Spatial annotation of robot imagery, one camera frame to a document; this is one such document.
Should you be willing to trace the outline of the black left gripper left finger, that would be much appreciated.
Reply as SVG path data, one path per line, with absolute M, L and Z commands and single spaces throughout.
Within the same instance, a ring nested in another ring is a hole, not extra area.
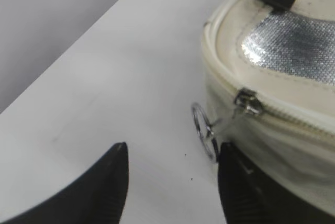
M 119 142 L 66 188 L 7 223 L 119 223 L 128 185 L 128 146 Z

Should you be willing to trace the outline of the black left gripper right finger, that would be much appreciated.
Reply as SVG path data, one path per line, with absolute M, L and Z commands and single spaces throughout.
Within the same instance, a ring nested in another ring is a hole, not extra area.
M 334 223 L 334 217 L 266 175 L 233 143 L 218 158 L 218 188 L 227 223 Z

